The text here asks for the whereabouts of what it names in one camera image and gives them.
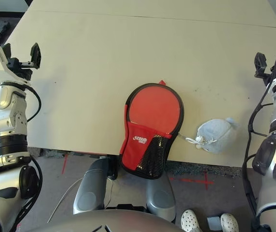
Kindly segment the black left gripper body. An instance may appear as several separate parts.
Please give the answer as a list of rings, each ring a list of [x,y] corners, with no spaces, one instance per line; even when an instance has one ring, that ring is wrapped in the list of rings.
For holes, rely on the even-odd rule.
[[[31,80],[31,68],[35,68],[35,65],[33,62],[20,62],[17,58],[10,58],[8,59],[7,67],[18,77],[24,80]]]

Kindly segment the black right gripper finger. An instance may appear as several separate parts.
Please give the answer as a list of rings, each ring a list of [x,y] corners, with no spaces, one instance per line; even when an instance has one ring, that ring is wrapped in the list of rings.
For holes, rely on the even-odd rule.
[[[265,69],[267,67],[265,54],[258,52],[255,55],[254,65],[256,69],[255,77],[265,77]]]

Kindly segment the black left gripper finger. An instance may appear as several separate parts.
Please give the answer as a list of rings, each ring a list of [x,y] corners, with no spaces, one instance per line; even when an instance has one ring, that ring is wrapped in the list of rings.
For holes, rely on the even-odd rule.
[[[5,45],[2,46],[2,50],[5,54],[6,59],[10,59],[11,58],[11,44],[6,43]]]
[[[41,64],[41,51],[38,43],[35,43],[31,48],[31,62],[35,69],[40,68]]]

